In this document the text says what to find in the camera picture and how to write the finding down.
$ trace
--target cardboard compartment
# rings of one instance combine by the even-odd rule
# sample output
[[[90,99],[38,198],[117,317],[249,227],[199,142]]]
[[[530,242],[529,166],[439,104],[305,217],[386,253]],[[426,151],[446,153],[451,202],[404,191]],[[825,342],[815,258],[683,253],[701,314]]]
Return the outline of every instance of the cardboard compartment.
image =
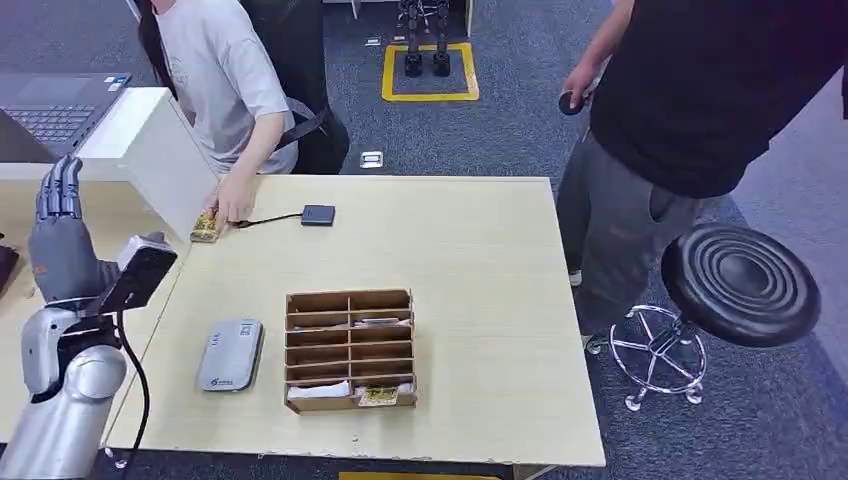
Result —
[[[286,314],[303,312],[346,312],[349,296],[344,292],[289,295]]]
[[[369,387],[397,387],[397,403],[394,407],[412,407],[418,399],[417,385],[414,375],[391,375],[379,377],[354,378],[352,381],[353,403],[359,408],[362,392]]]
[[[408,291],[288,295],[285,322],[285,400],[293,411],[415,405]],[[397,399],[387,404],[381,391],[363,398],[367,387],[398,387]]]
[[[412,297],[405,290],[369,290],[350,292],[351,310],[407,309]]]
[[[351,360],[382,360],[412,358],[412,340],[376,342],[351,345]]]
[[[346,380],[350,376],[350,364],[343,362],[316,363],[311,365],[289,366],[286,368],[286,380]]]
[[[356,387],[398,387],[405,383],[411,383],[413,391],[415,390],[415,376],[412,374],[358,377],[351,381],[351,386],[355,395]]]
[[[412,327],[399,325],[354,327],[350,329],[350,341],[353,343],[396,342],[399,340],[412,340]]]
[[[349,315],[352,327],[375,325],[391,325],[394,323],[409,324],[412,321],[412,310],[409,309],[378,309],[369,311],[353,311]]]
[[[350,360],[350,347],[340,345],[337,347],[301,347],[286,350],[286,365],[300,366],[315,363],[346,362]]]
[[[292,313],[286,316],[286,330],[345,329],[349,322],[350,317],[345,312]]]
[[[305,347],[320,345],[344,345],[348,343],[348,330],[304,330],[286,332],[287,347]]]
[[[359,360],[351,364],[353,377],[412,375],[412,360]]]

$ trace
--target robot feet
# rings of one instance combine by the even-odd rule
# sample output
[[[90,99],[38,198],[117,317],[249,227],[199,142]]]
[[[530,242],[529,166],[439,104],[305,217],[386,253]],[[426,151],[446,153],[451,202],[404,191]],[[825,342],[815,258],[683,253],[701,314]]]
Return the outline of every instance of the robot feet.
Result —
[[[423,71],[424,60],[421,53],[407,53],[404,61],[407,77],[420,77]]]
[[[450,54],[447,52],[433,54],[433,74],[437,77],[450,76]]]

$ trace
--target woman's hand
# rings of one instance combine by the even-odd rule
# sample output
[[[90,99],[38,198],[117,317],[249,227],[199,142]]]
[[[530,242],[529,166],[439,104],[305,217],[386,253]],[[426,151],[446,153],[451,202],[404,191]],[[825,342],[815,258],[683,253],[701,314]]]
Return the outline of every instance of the woman's hand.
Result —
[[[256,172],[234,166],[218,185],[215,229],[220,235],[227,222],[247,220],[256,195]]]

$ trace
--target cable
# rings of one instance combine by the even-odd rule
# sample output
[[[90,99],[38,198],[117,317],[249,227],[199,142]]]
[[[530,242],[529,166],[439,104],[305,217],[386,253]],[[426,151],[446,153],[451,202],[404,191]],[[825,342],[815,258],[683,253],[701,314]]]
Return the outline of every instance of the cable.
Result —
[[[133,368],[135,368],[136,373],[138,373],[138,379],[141,382],[141,394],[142,397],[144,397],[144,406],[141,411],[141,422],[138,425],[138,433],[136,433],[135,441],[133,442],[129,456],[127,457],[127,463],[124,465],[124,472],[121,474],[121,479],[125,480],[127,475],[129,475],[130,468],[132,468],[135,455],[138,452],[138,447],[141,446],[141,438],[144,436],[144,430],[147,428],[147,418],[150,416],[150,388],[147,384],[147,375],[144,373],[144,367],[141,366],[141,362],[138,360],[138,357],[135,355],[135,352],[130,346],[130,342],[127,341],[127,333],[124,330],[124,311],[118,310],[115,316],[117,319],[116,324],[118,327],[118,339],[120,339],[121,344],[126,349],[127,356],[130,357],[130,362],[133,364]]]
[[[265,220],[257,220],[255,222],[251,222],[250,220],[240,220],[238,222],[233,222],[230,225],[232,225],[235,228],[242,229],[242,228],[252,227],[254,225],[259,225],[259,224],[262,224],[262,223],[275,222],[277,220],[285,220],[287,218],[297,218],[297,217],[302,217],[302,216],[303,216],[302,213],[289,213],[288,215],[280,215],[279,217],[266,218]]]

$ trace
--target robot finger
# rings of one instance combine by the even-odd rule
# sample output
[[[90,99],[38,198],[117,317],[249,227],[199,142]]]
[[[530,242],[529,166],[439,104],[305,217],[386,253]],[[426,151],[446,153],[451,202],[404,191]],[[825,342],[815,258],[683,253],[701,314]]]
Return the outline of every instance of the robot finger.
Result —
[[[35,223],[38,224],[47,218],[47,199],[50,197],[50,175],[51,169],[41,178],[41,186],[35,192]]]
[[[47,180],[47,216],[57,217],[62,212],[62,175],[68,166],[68,157],[64,156],[53,165]]]
[[[73,157],[65,170],[62,171],[61,214],[73,218],[82,218],[82,207],[79,201],[79,171],[82,160]]]

